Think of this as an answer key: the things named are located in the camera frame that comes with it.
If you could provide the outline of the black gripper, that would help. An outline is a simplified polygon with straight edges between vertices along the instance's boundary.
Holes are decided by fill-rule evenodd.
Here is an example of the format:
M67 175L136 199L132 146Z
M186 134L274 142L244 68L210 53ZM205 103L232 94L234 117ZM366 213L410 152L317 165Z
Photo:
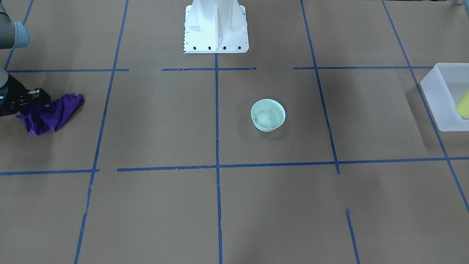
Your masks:
M25 86L11 74L7 74L4 84L1 86L0 116L15 115L20 112L28 115L27 106L38 106L46 111L51 111L51 97L42 88L34 90Z

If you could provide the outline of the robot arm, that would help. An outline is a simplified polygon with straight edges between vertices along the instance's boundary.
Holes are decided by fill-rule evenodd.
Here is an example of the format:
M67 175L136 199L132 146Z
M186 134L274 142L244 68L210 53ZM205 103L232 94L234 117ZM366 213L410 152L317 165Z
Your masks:
M27 47L30 43L30 35L20 22L13 21L1 6L0 15L0 47L2 50L13 50ZM0 81L0 112L1 116L21 113L28 115L33 107L51 111L51 97L41 88L29 90L5 69L1 69Z

